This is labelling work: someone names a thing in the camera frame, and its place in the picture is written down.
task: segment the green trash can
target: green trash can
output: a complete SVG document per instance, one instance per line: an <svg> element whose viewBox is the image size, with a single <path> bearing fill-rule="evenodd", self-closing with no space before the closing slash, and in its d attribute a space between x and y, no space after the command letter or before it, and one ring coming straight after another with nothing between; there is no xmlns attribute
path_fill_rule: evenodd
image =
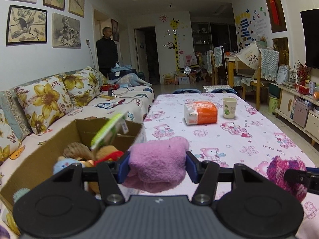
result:
<svg viewBox="0 0 319 239"><path fill-rule="evenodd" d="M275 113L275 109L278 108L279 105L279 99L275 96L271 96L269 95L269 107L268 107L268 111L269 113Z"/></svg>

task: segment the pink plush toy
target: pink plush toy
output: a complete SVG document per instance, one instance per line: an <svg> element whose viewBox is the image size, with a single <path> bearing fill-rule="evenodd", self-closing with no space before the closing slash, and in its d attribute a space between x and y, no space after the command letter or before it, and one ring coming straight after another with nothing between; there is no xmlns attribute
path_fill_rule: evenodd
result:
<svg viewBox="0 0 319 239"><path fill-rule="evenodd" d="M151 140L130 148L128 174L124 186L159 193L178 186L185 178L186 151L189 143L183 137Z"/></svg>
<svg viewBox="0 0 319 239"><path fill-rule="evenodd" d="M302 202L307 195L307 188L299 183L288 183L284 180L286 170L294 169L299 171L307 171L305 163L300 159L282 160L280 156L276 156L268 166L267 176L270 181L285 191L291 193L299 202Z"/></svg>

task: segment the television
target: television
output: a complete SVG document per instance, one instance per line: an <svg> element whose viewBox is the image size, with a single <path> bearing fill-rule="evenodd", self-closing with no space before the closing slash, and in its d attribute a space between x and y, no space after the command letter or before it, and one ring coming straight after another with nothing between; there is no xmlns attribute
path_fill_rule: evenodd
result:
<svg viewBox="0 0 319 239"><path fill-rule="evenodd" d="M307 66L319 68L319 9L300 13L305 33Z"/></svg>

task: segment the pink bear print tablecloth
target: pink bear print tablecloth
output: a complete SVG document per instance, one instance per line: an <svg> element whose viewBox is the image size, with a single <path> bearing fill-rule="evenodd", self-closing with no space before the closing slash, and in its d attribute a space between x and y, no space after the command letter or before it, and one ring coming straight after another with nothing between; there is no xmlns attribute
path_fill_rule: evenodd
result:
<svg viewBox="0 0 319 239"><path fill-rule="evenodd" d="M222 105L223 97L238 99L236 117L225 119L218 107L217 124L187 126L184 121L184 104L193 101L210 101ZM300 158L307 167L315 167L296 144L270 120L234 94L168 94L159 95L144 121L147 140L164 140L172 136L185 137L190 151L200 161L210 160L221 167L243 163L267 177L266 171L272 158ZM191 199L197 185L188 175L175 189L156 195L188 195ZM230 183L219 183L216 199L231 190ZM143 195L154 195L141 192ZM305 215L298 231L300 239L319 238L319 196L308 193L302 202Z"/></svg>

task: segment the sofa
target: sofa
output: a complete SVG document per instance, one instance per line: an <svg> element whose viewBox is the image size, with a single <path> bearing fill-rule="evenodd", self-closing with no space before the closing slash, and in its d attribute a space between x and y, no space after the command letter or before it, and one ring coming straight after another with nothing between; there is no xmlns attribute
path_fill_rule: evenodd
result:
<svg viewBox="0 0 319 239"><path fill-rule="evenodd" d="M99 71L85 68L0 91L0 186L28 156L75 119L109 119L118 112L128 112L127 120L142 123L154 102L152 88L120 88L113 91L114 99L107 91L99 91L105 81ZM9 145L2 148L1 139ZM0 225L5 228L10 222L6 213L2 205Z"/></svg>

